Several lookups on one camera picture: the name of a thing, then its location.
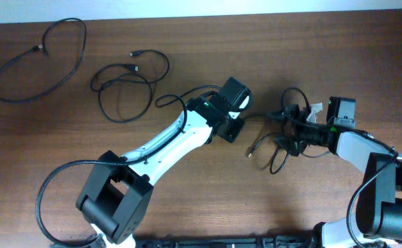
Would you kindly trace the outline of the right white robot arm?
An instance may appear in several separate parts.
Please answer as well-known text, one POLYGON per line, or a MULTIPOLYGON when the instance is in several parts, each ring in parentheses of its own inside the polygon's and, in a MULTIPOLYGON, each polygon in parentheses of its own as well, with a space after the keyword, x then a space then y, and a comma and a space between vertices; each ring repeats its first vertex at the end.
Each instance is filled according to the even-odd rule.
POLYGON ((307 105, 283 105, 267 117, 292 134, 274 138, 287 156, 301 155, 311 145, 325 147, 363 173, 363 181, 348 204, 346 217, 319 223, 311 247, 385 247, 387 240, 402 242, 402 155, 393 147, 355 128, 354 99, 330 97, 326 122, 312 122, 317 110, 307 105))

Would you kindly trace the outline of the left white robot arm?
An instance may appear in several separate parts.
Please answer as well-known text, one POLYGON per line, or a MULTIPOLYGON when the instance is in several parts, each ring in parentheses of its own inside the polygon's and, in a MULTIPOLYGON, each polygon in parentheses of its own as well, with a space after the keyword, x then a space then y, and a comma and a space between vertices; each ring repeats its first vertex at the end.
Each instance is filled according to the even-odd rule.
POLYGON ((250 107, 248 87, 230 77, 217 92, 188 100, 181 115, 141 147, 117 156, 108 151, 92 168, 76 201, 97 236, 90 247, 135 247, 135 229, 148 208, 154 185, 181 158, 214 136, 233 143, 250 107))

